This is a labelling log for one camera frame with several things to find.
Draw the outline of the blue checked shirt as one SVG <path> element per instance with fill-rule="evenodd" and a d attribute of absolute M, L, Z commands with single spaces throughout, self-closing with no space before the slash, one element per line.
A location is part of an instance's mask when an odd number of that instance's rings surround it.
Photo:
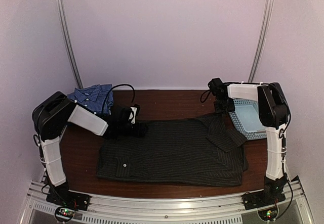
<path fill-rule="evenodd" d="M 111 84 L 96 84 L 84 89 L 74 89 L 67 97 L 75 103 L 84 106 L 97 115 L 109 115 L 113 106 Z"/>

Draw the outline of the black pinstriped long sleeve shirt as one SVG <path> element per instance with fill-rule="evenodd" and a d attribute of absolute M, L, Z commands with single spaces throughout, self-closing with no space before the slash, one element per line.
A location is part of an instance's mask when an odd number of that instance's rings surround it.
<path fill-rule="evenodd" d="M 120 136 L 100 148 L 96 176 L 111 181 L 231 187 L 248 169 L 246 137 L 223 117 L 149 121 L 145 136 Z"/>

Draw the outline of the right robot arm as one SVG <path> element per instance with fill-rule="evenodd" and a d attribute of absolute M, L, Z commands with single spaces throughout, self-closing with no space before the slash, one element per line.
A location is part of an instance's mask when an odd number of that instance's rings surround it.
<path fill-rule="evenodd" d="M 265 127 L 267 139 L 267 169 L 264 189 L 243 195 L 245 207 L 257 208 L 284 200 L 283 188 L 288 182 L 286 131 L 291 113 L 280 84 L 223 82 L 220 78 L 213 78 L 208 87 L 216 98 L 214 108 L 217 113 L 232 112 L 235 99 L 258 103 L 259 119 Z"/>

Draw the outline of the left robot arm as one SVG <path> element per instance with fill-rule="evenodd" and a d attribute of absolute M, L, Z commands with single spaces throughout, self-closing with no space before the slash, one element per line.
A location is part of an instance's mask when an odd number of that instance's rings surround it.
<path fill-rule="evenodd" d="M 117 136 L 143 137 L 148 126 L 136 120 L 139 109 L 139 105 L 117 106 L 112 113 L 95 113 L 57 91 L 33 110 L 35 143 L 47 171 L 51 188 L 49 194 L 56 201 L 62 206 L 73 201 L 60 154 L 60 141 L 65 127 L 74 124 L 105 139 Z"/>

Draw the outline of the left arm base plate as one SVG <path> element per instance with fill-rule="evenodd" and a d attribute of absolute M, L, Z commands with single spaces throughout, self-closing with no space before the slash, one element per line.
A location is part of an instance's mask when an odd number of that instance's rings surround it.
<path fill-rule="evenodd" d="M 71 221 L 75 214 L 82 210 L 87 211 L 90 203 L 90 195 L 69 192 L 69 200 L 63 200 L 54 193 L 48 193 L 46 201 L 58 205 L 54 211 L 54 217 L 59 222 Z"/>

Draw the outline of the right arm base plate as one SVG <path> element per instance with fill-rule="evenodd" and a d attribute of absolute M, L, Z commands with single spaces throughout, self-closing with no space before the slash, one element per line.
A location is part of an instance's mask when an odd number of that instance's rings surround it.
<path fill-rule="evenodd" d="M 266 197 L 264 191 L 245 192 L 242 196 L 245 210 L 256 209 L 258 217 L 265 222 L 275 221 L 279 217 L 279 202 L 285 201 L 283 193 Z"/>

